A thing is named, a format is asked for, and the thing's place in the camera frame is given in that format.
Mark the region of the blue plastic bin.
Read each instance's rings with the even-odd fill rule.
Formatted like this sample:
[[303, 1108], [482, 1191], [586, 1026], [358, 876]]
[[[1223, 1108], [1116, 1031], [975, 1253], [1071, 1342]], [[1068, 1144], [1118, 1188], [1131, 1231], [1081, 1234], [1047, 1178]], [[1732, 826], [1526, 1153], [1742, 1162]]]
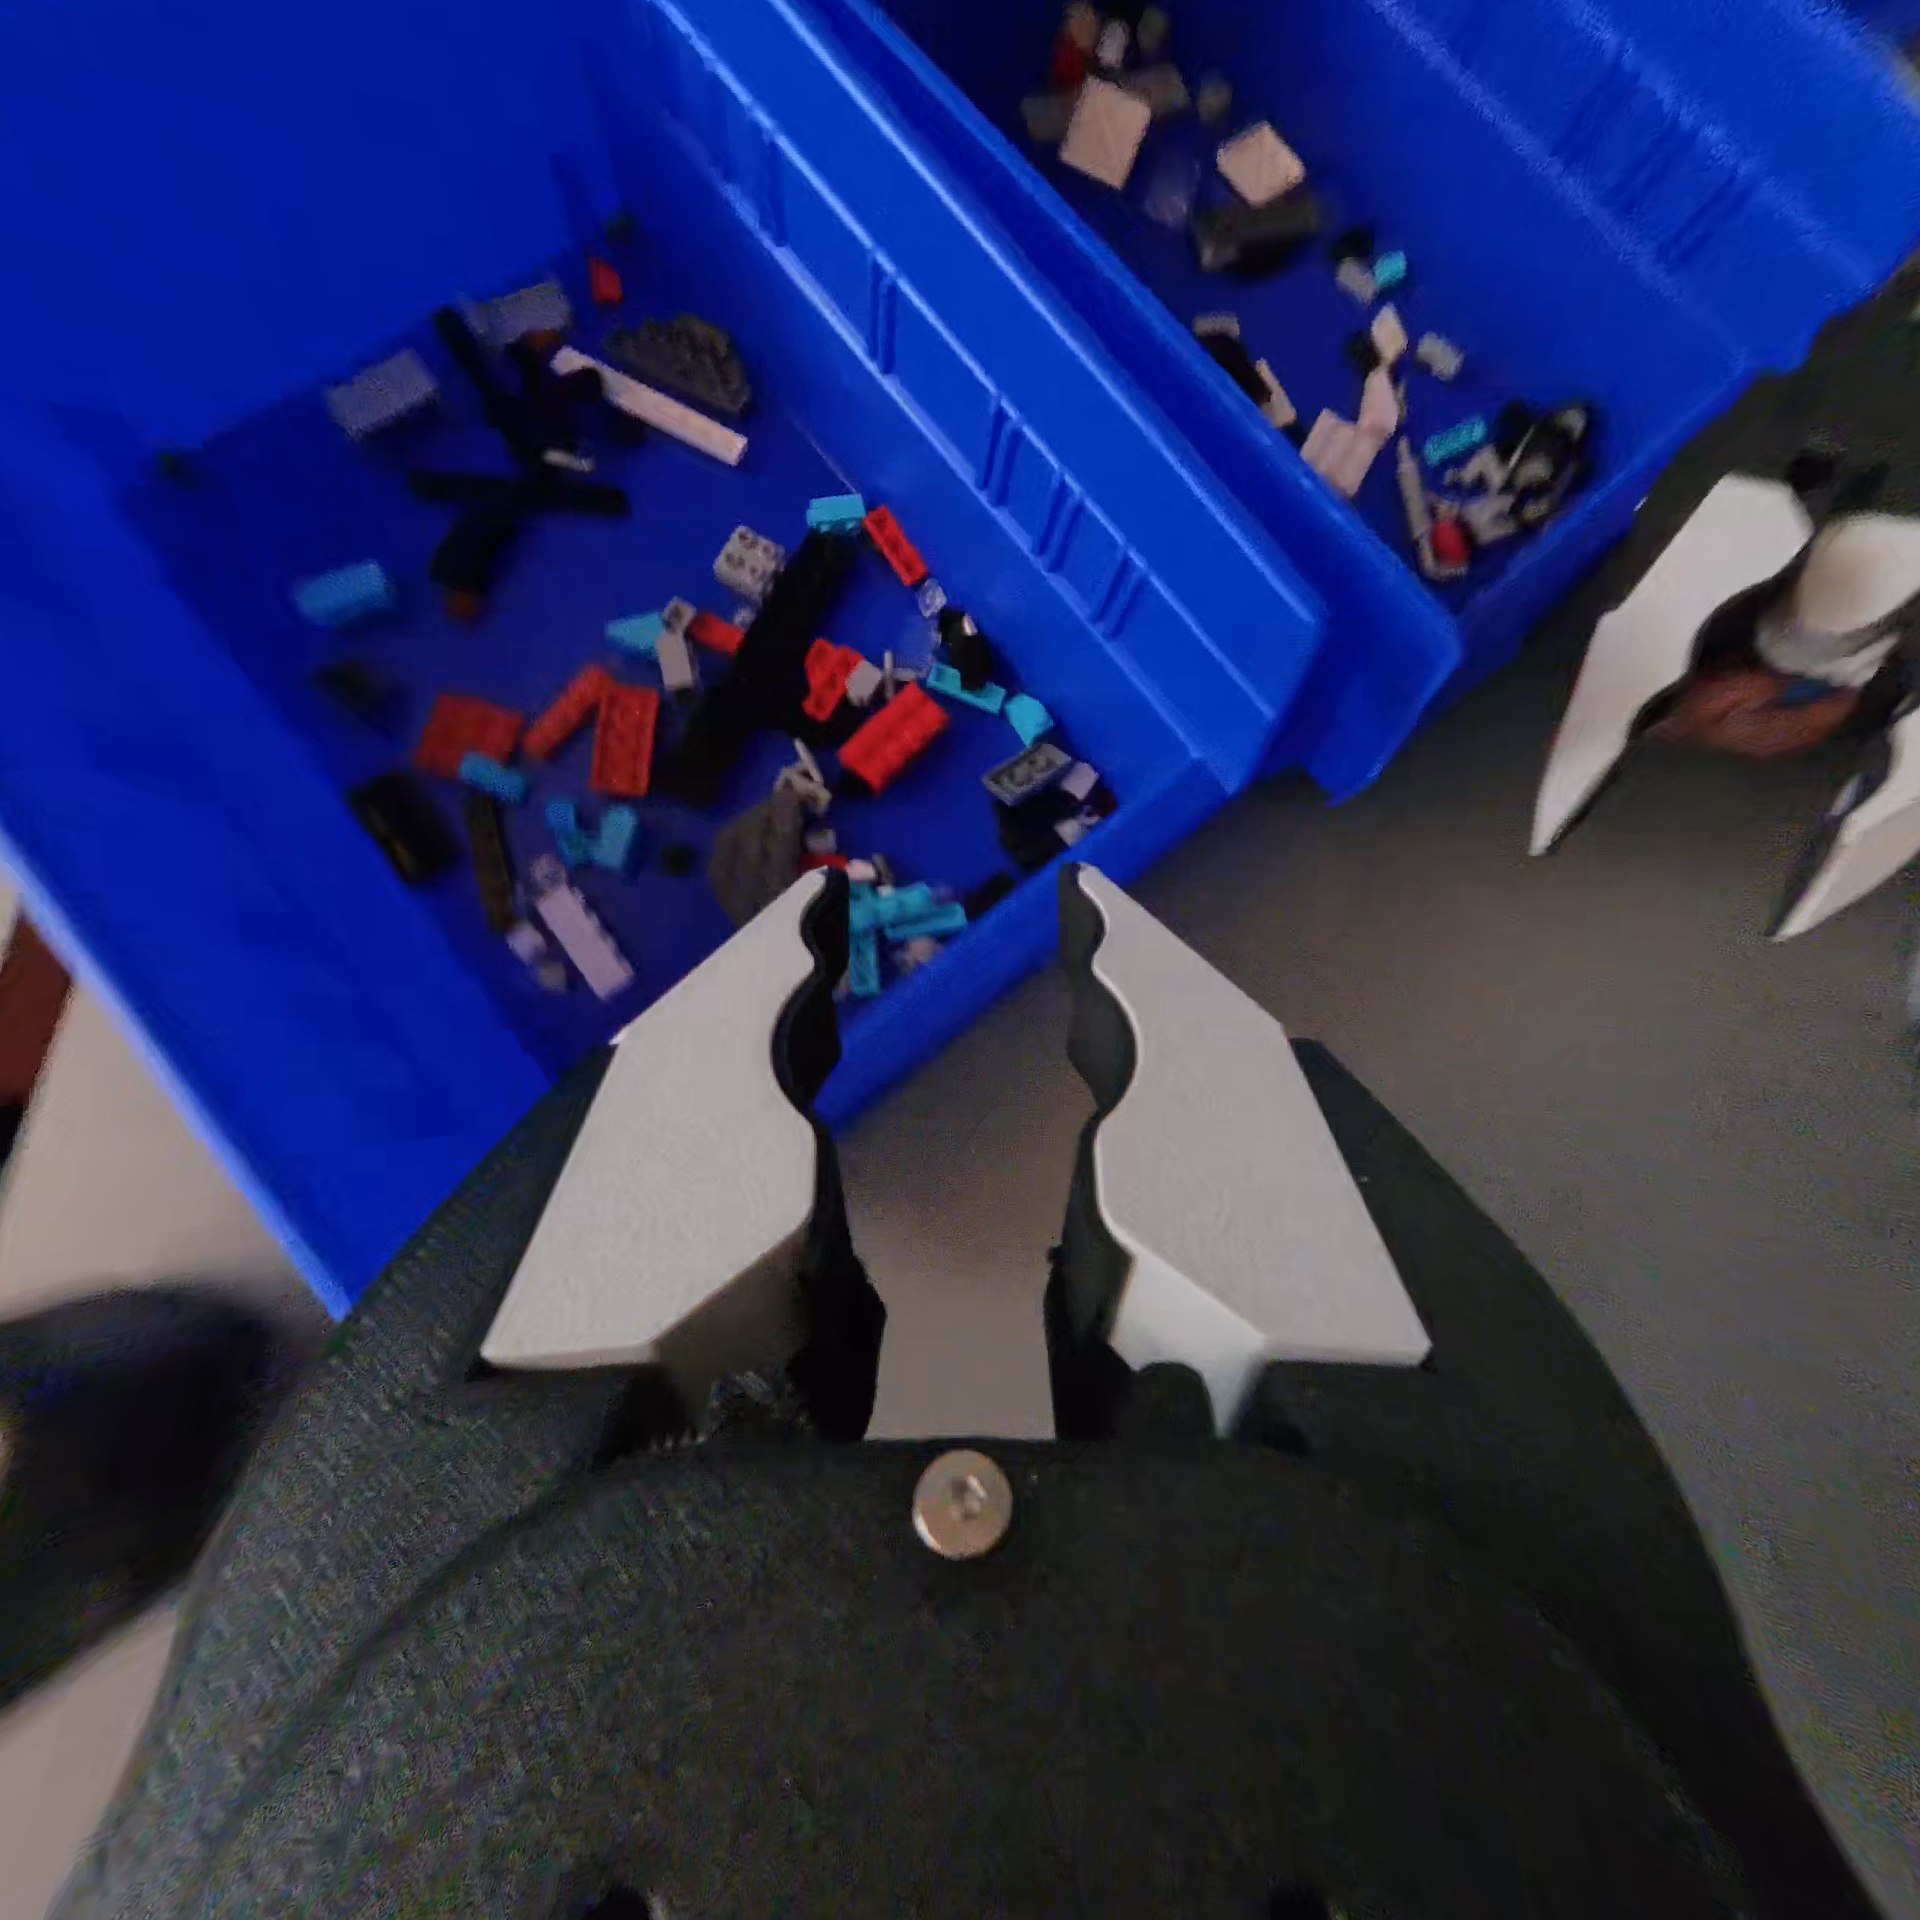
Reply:
[[903, 521], [1120, 790], [1126, 872], [1280, 764], [1322, 597], [785, 5], [4, 5], [4, 857], [324, 1308], [592, 1042], [348, 789], [408, 752], [314, 687], [314, 568], [434, 537], [320, 391], [458, 296], [626, 268], [748, 346], [748, 471], [642, 452], [634, 517], [530, 535], [550, 613], [415, 687], [526, 701], [590, 584], [700, 567], [823, 466]]
[[[834, 58], [1185, 438], [1320, 597], [1316, 661], [1265, 752], [1332, 799], [1378, 778], [1433, 705], [1505, 668], [1591, 573], [1651, 482], [1763, 372], [1915, 252], [1915, 85], [1852, 8], [1826, 5], [1167, 5], [1169, 54], [1233, 92], [1228, 130], [1270, 122], [1304, 158], [1322, 231], [1263, 279], [1206, 272], [1192, 213], [1228, 198], [1223, 132], [1178, 114], [1122, 191], [1027, 125], [1065, 5], [807, 5]], [[1590, 401], [1596, 447], [1538, 533], [1430, 584], [1391, 455], [1355, 500], [1192, 336], [1235, 313], [1304, 426], [1351, 416], [1361, 301], [1342, 258], [1404, 253], [1408, 334], [1464, 354], [1408, 381], [1408, 434]]]

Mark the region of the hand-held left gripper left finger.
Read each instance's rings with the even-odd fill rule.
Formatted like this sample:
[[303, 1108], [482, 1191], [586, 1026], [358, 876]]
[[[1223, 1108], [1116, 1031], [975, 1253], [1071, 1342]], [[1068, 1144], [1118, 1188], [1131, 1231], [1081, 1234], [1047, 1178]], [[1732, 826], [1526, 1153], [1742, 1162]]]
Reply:
[[816, 1113], [851, 904], [841, 871], [807, 871], [611, 1044], [488, 1367], [640, 1368], [690, 1413], [760, 1375], [816, 1433], [866, 1436], [886, 1308]]

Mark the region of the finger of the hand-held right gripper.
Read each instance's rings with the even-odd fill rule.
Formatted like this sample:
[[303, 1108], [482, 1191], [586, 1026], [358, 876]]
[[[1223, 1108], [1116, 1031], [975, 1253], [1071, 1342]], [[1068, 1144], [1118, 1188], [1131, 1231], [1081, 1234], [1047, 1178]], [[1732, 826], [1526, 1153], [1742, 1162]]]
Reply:
[[1771, 589], [1812, 538], [1784, 477], [1723, 474], [1625, 598], [1600, 615], [1537, 790], [1527, 852], [1546, 857], [1596, 802], [1643, 714], [1692, 673], [1715, 617]]
[[1767, 938], [1785, 944], [1875, 893], [1919, 855], [1919, 701], [1873, 733], [1795, 860]]

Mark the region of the pile of red black cyan bricks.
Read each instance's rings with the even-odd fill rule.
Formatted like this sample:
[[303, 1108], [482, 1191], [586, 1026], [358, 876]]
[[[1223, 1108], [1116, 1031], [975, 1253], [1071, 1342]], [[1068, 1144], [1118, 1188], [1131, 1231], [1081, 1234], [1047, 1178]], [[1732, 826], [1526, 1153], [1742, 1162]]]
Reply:
[[[564, 286], [546, 279], [433, 317], [449, 365], [503, 445], [503, 471], [406, 473], [415, 500], [449, 513], [430, 561], [449, 618], [474, 623], [497, 598], [528, 530], [551, 518], [634, 522], [639, 482], [609, 447], [662, 438], [743, 473], [769, 434], [745, 434], [754, 391], [735, 338], [690, 313], [603, 326], [575, 341]], [[575, 872], [634, 872], [646, 802], [711, 813], [766, 737], [788, 744], [769, 792], [711, 829], [706, 881], [743, 925], [802, 872], [843, 872], [855, 893], [852, 993], [908, 970], [982, 921], [1016, 886], [998, 872], [963, 901], [905, 886], [879, 855], [834, 840], [834, 807], [886, 799], [952, 732], [953, 710], [995, 717], [1019, 752], [983, 776], [1006, 855], [1031, 872], [1113, 810], [1102, 776], [1072, 757], [1050, 708], [1002, 682], [972, 613], [942, 598], [922, 553], [880, 500], [858, 490], [807, 503], [793, 543], [740, 522], [721, 545], [716, 600], [668, 594], [607, 623], [538, 710], [444, 690], [408, 765], [348, 792], [354, 821], [408, 884], [460, 860], [430, 785], [462, 792], [479, 901], [494, 935], [554, 992], [568, 976], [599, 997], [634, 964], [586, 958], [583, 938], [535, 933], [571, 898]], [[879, 951], [898, 951], [894, 962]]]

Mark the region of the pile of white grey bricks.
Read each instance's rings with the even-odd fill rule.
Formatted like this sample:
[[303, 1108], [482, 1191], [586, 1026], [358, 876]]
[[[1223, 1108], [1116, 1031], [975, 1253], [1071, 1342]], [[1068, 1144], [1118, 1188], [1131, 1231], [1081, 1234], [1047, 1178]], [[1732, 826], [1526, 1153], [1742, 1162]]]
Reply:
[[1272, 112], [1273, 79], [1314, 73], [1212, 58], [1228, 44], [1199, 25], [1193, 5], [1065, 5], [1024, 134], [1265, 441], [1351, 505], [1392, 486], [1415, 570], [1472, 581], [1590, 484], [1598, 405], [1506, 378], [1331, 127]]

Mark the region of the person's right hand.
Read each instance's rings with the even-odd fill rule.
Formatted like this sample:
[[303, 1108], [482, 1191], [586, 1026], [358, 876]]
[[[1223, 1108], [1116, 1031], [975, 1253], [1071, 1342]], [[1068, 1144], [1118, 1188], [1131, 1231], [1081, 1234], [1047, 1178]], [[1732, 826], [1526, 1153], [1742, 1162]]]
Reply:
[[1739, 668], [1684, 680], [1648, 737], [1745, 760], [1796, 758], [1840, 736], [1860, 701], [1859, 687]]

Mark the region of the dark red strip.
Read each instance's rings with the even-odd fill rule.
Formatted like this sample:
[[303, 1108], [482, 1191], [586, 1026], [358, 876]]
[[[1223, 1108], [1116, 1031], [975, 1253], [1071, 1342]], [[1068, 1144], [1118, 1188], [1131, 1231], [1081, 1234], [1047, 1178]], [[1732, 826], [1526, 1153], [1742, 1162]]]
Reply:
[[72, 993], [64, 959], [20, 913], [2, 954], [2, 1120], [14, 1129], [28, 1110]]

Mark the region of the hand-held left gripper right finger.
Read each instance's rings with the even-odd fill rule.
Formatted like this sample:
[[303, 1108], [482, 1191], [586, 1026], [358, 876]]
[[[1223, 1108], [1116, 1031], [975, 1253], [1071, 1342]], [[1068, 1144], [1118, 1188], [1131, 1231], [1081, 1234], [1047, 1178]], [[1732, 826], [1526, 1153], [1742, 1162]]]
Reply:
[[1153, 1368], [1242, 1425], [1279, 1362], [1420, 1368], [1430, 1327], [1280, 1020], [1090, 863], [1062, 871], [1065, 1052], [1092, 1110], [1046, 1290], [1062, 1440]]

